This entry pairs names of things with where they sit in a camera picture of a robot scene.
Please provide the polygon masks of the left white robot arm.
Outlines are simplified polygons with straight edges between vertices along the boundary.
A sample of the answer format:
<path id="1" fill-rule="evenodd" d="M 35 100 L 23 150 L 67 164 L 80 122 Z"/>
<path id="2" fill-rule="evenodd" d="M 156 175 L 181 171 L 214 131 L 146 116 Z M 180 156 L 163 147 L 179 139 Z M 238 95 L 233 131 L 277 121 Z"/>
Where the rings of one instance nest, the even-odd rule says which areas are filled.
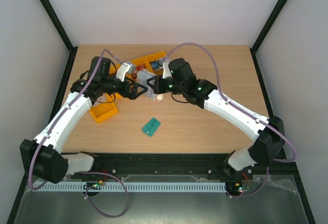
<path id="1" fill-rule="evenodd" d="M 66 101 L 49 124 L 33 140 L 21 143 L 19 149 L 29 184 L 33 183 L 33 177 L 56 184 L 66 175 L 91 170 L 93 156 L 82 152 L 62 155 L 79 120 L 104 94 L 134 100 L 147 91 L 147 87 L 127 76 L 135 69 L 133 63 L 123 62 L 114 74 L 109 73 L 111 65 L 113 62 L 108 58 L 93 58 L 90 70 L 73 83 Z"/>

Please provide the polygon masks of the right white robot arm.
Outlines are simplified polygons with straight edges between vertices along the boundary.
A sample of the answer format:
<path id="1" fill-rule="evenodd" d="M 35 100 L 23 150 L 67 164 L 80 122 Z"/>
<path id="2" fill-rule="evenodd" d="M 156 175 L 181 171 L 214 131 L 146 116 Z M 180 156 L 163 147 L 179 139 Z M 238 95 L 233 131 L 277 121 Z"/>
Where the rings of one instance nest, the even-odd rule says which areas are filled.
<path id="1" fill-rule="evenodd" d="M 236 178 L 243 169 L 252 165 L 268 167 L 277 157 L 284 142 L 281 118 L 257 114 L 235 102 L 205 79 L 198 79 L 190 64 L 183 58 L 166 59 L 163 74 L 147 80 L 155 94 L 181 94 L 188 103 L 215 113 L 244 132 L 252 144 L 233 151 L 223 164 L 226 177 Z"/>

